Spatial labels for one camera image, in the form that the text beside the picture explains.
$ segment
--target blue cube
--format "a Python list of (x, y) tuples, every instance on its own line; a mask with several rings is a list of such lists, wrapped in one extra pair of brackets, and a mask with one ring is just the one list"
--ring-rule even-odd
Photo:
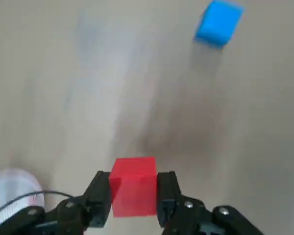
[(243, 13), (243, 8), (226, 1), (214, 0), (207, 7), (199, 29), (197, 41), (205, 41), (219, 47), (226, 45)]

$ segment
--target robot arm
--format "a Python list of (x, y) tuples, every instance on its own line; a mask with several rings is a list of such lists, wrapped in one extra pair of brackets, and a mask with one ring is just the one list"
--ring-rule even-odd
[[(83, 195), (53, 210), (30, 206), (0, 224), (0, 235), (82, 235), (102, 228), (111, 209), (109, 172), (98, 171)], [(182, 195), (173, 171), (157, 175), (157, 217), (163, 235), (263, 235), (236, 209), (212, 212), (202, 201)]]

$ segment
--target red cube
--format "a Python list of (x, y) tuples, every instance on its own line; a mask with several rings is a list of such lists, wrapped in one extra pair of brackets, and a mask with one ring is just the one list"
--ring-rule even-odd
[(109, 183), (114, 217), (156, 214), (155, 157), (116, 159)]

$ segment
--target screw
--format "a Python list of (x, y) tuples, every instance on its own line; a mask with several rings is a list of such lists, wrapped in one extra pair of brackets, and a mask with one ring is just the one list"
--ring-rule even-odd
[(229, 212), (226, 208), (224, 208), (224, 207), (221, 207), (221, 208), (219, 209), (219, 212), (220, 212), (221, 214), (223, 214), (223, 215), (228, 215), (228, 214), (230, 214), (230, 212)]
[(67, 208), (70, 208), (70, 207), (74, 206), (74, 203), (73, 202), (68, 202), (65, 206)]
[(193, 207), (193, 204), (190, 202), (190, 201), (186, 201), (184, 203), (184, 205), (187, 207), (187, 208), (192, 208)]
[(34, 215), (36, 214), (37, 210), (36, 209), (31, 209), (27, 212), (28, 215)]

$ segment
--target bolt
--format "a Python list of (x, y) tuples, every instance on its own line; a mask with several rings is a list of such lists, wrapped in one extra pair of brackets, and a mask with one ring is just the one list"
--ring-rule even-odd
[(73, 202), (68, 202), (65, 206), (67, 208), (70, 208), (70, 207), (74, 206), (74, 203)]
[(28, 215), (34, 215), (36, 214), (37, 210), (36, 209), (31, 209), (27, 212)]
[(193, 207), (193, 204), (190, 202), (190, 201), (186, 201), (184, 203), (184, 205), (187, 207), (187, 208), (192, 208)]
[(224, 207), (221, 207), (221, 208), (219, 209), (219, 212), (220, 212), (221, 214), (223, 214), (223, 215), (228, 215), (228, 214), (230, 214), (230, 212), (229, 212), (226, 208), (224, 208)]

